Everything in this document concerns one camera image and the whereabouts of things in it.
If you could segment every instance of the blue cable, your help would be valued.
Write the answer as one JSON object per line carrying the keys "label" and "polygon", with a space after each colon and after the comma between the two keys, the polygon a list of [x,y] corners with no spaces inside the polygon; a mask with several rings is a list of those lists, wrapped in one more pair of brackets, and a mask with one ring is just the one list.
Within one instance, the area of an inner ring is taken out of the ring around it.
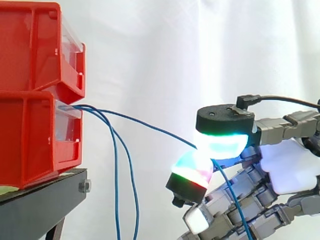
{"label": "blue cable", "polygon": [[74,108],[81,109],[87,112],[90,112],[88,110],[91,109],[92,111],[97,112],[110,129],[110,133],[113,141],[113,149],[114,149],[115,227],[116,227],[117,240],[121,240],[120,218],[119,218],[118,148],[117,148],[117,141],[116,141],[114,129],[112,128],[107,117],[99,109],[95,108],[94,106],[81,104],[81,105],[74,106]]}
{"label": "blue cable", "polygon": [[[109,125],[108,122],[106,122],[100,115],[95,113],[93,110],[87,109],[85,107],[80,107],[80,106],[76,106],[75,108],[79,109],[79,110],[87,111],[88,113],[91,113],[91,114],[95,115],[97,118],[99,118],[105,124]],[[126,155],[128,157],[128,161],[129,161],[131,185],[132,185],[132,189],[133,189],[134,202],[135,202],[135,212],[136,212],[133,240],[137,240],[138,231],[139,231],[140,210],[139,210],[138,192],[137,192],[136,183],[135,183],[135,176],[134,176],[132,159],[131,159],[131,155],[130,155],[129,149],[128,149],[127,145],[125,144],[125,142],[123,141],[123,139],[120,137],[120,135],[117,133],[117,131],[114,128],[113,128],[113,132],[116,135],[116,137],[120,140],[120,142],[121,142],[121,144],[122,144],[122,146],[123,146],[123,148],[124,148],[124,150],[126,152]]]}
{"label": "blue cable", "polygon": [[[171,133],[171,132],[168,132],[168,131],[166,131],[166,130],[164,130],[164,129],[161,129],[161,128],[159,128],[159,127],[156,127],[156,126],[152,126],[152,125],[150,125],[150,124],[148,124],[148,123],[146,123],[146,122],[144,122],[144,121],[141,121],[141,120],[139,120],[139,119],[136,119],[136,118],[134,118],[134,117],[130,117],[130,116],[127,116],[127,115],[118,113],[118,112],[114,112],[114,111],[110,111],[110,110],[105,110],[105,109],[99,109],[99,112],[108,113],[108,114],[113,114],[113,115],[116,115],[116,116],[119,116],[119,117],[122,117],[122,118],[125,118],[125,119],[129,119],[129,120],[131,120],[131,121],[134,121],[134,122],[136,122],[136,123],[139,123],[139,124],[142,124],[142,125],[144,125],[144,126],[146,126],[146,127],[149,127],[149,128],[151,128],[151,129],[153,129],[153,130],[156,130],[156,131],[159,131],[159,132],[161,132],[161,133],[167,134],[167,135],[169,135],[169,136],[171,136],[171,137],[173,137],[173,138],[175,138],[175,139],[178,139],[178,140],[180,140],[181,142],[189,145],[190,147],[197,149],[197,147],[196,147],[194,144],[192,144],[191,142],[189,142],[189,141],[187,141],[187,140],[185,140],[185,139],[183,139],[183,138],[181,138],[181,137],[179,137],[179,136],[177,136],[177,135],[175,135],[175,134],[173,134],[173,133]],[[221,172],[221,174],[222,174],[222,176],[223,176],[223,178],[224,178],[224,180],[225,180],[228,188],[230,189],[230,192],[231,192],[231,195],[232,195],[234,204],[235,204],[236,208],[237,208],[238,211],[239,211],[239,214],[240,214],[240,217],[241,217],[241,220],[242,220],[242,224],[243,224],[243,226],[244,226],[244,229],[245,229],[245,232],[246,232],[246,234],[247,234],[248,239],[249,239],[249,240],[253,240],[253,238],[252,238],[252,236],[251,236],[251,233],[250,233],[250,230],[249,230],[249,226],[248,226],[247,221],[246,221],[246,219],[245,219],[244,213],[243,213],[243,211],[242,211],[242,209],[241,209],[241,207],[240,207],[239,201],[238,201],[238,199],[237,199],[237,197],[236,197],[236,194],[235,194],[235,192],[234,192],[234,190],[233,190],[233,188],[232,188],[232,184],[230,183],[230,181],[229,181],[226,173],[224,172],[224,170],[222,169],[222,167],[219,165],[219,163],[218,163],[215,159],[212,159],[212,162],[213,162],[213,164],[215,165],[215,167]]]}

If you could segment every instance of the screw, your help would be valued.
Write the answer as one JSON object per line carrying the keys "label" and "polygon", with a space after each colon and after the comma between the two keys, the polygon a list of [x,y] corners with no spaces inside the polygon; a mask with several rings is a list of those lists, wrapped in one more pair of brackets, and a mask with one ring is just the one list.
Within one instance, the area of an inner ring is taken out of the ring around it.
{"label": "screw", "polygon": [[91,180],[86,179],[79,183],[79,192],[80,193],[90,193],[91,191]]}

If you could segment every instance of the red storage bin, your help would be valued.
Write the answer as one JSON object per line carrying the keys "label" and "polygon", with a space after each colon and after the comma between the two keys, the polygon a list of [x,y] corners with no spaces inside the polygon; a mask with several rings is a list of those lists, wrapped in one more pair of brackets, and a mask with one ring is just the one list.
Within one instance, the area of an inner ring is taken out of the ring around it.
{"label": "red storage bin", "polygon": [[53,2],[0,1],[0,91],[85,96],[85,46]]}
{"label": "red storage bin", "polygon": [[82,111],[45,91],[0,91],[0,186],[20,189],[81,164]]}

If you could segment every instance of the green light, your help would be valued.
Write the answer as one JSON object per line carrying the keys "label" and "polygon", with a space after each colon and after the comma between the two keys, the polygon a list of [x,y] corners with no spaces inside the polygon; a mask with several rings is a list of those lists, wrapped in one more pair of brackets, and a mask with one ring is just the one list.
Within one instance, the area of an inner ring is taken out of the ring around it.
{"label": "green light", "polygon": [[211,159],[223,160],[238,157],[245,149],[248,135],[205,135],[197,132],[196,147]]}
{"label": "green light", "polygon": [[214,165],[210,158],[198,150],[192,150],[178,160],[172,168],[172,173],[208,188],[213,170]]}

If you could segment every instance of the white fabric backdrop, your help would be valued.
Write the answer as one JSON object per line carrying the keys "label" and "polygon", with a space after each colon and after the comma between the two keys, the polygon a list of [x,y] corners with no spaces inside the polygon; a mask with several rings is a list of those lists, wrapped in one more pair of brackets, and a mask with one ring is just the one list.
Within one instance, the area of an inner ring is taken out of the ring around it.
{"label": "white fabric backdrop", "polygon": [[[87,46],[83,103],[136,117],[193,140],[206,105],[242,94],[320,98],[320,3],[317,0],[60,0]],[[258,118],[303,107],[254,106]],[[171,205],[171,166],[189,148],[177,140],[110,117],[133,159],[141,209],[139,240],[174,240],[186,210]],[[134,199],[124,151],[120,159],[120,221],[132,239]],[[108,128],[85,115],[82,167],[92,192],[66,219],[63,240],[115,240],[114,155]],[[229,169],[230,175],[235,169]],[[223,182],[219,173],[211,188]],[[299,217],[270,240],[318,239],[318,217]]]}

